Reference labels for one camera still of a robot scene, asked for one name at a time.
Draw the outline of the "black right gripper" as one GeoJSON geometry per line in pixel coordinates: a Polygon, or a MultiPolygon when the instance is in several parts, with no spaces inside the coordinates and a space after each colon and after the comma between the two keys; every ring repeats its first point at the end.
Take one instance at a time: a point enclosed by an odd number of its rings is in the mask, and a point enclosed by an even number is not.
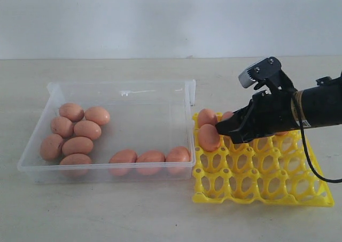
{"type": "Polygon", "coordinates": [[[231,119],[218,122],[216,131],[230,137],[234,144],[241,144],[276,132],[296,130],[291,101],[286,93],[276,95],[260,91],[252,96],[247,106],[234,111],[231,119]]]}

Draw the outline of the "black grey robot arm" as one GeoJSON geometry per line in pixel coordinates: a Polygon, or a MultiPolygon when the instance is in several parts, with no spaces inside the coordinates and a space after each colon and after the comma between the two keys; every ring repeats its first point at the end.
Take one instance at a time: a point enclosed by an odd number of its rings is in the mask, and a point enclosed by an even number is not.
{"type": "Polygon", "coordinates": [[[317,86],[301,91],[269,85],[255,93],[248,105],[216,124],[218,134],[235,144],[247,143],[278,132],[341,124],[341,77],[318,79],[317,86]]]}

